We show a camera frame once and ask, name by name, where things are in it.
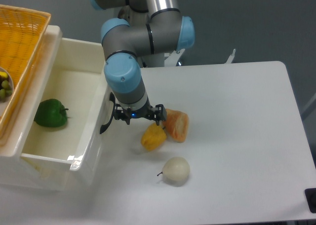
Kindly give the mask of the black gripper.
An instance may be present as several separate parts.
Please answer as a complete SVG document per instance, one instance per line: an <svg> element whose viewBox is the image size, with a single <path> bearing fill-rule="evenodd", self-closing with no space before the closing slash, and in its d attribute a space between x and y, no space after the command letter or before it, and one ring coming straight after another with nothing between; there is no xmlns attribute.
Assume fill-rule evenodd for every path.
<svg viewBox="0 0 316 225"><path fill-rule="evenodd" d="M127 125L130 124L130 119L145 118L152 120L156 125L160 125L161 121L167 120L167 111L163 104L158 104L152 107L150 104L145 104L138 110L125 109L121 105L115 105L114 107L115 120L125 121Z"/></svg>

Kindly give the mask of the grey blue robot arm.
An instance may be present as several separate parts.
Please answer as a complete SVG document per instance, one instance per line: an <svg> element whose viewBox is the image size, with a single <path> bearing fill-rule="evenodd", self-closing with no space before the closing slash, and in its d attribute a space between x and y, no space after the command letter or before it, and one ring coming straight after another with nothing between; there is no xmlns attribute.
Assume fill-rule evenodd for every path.
<svg viewBox="0 0 316 225"><path fill-rule="evenodd" d="M90 0L97 9L128 6L148 16L148 21L132 25L123 18L112 18L101 27L104 74L112 89L112 117L130 122L145 118L165 121L163 105L153 107L146 93L138 58L190 48L195 28L190 17L182 16L177 0Z"/></svg>

